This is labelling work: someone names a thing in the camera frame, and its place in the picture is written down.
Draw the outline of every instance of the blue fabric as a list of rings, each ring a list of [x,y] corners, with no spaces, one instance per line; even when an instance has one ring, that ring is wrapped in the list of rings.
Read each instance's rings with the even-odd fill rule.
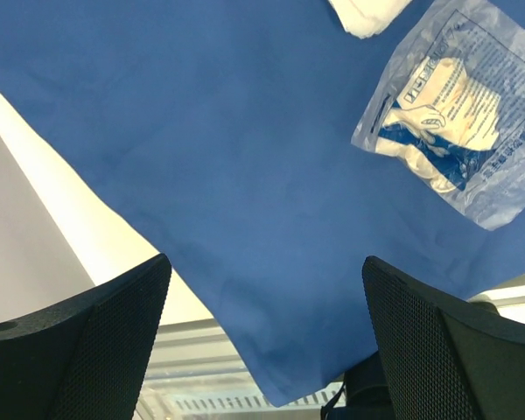
[[[366,256],[460,297],[525,272],[525,211],[486,232],[350,144],[429,3],[358,40],[326,0],[0,0],[0,91],[283,404],[375,350]],[[525,0],[496,3],[525,27]]]

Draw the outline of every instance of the white cloth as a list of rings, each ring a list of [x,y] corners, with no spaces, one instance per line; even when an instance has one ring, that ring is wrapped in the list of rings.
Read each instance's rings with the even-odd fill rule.
[[[329,0],[346,32],[369,38],[382,32],[410,0]]]

